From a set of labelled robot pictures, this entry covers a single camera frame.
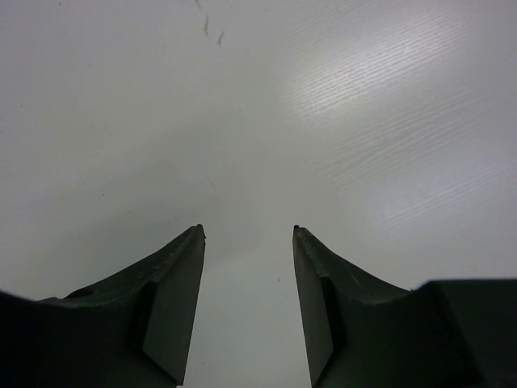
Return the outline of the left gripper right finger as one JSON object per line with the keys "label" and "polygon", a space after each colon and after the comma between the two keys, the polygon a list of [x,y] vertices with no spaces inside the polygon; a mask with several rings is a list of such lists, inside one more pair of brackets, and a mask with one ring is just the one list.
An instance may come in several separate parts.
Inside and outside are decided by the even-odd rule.
{"label": "left gripper right finger", "polygon": [[513,387],[516,282],[405,290],[295,226],[292,248],[314,387]]}

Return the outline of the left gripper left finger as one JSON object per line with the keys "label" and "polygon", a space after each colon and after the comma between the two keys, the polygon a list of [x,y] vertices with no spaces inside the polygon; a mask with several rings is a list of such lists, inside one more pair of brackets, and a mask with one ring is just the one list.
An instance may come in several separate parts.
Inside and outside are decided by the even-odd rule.
{"label": "left gripper left finger", "polygon": [[204,229],[192,226],[67,297],[2,293],[2,386],[181,386],[204,252]]}

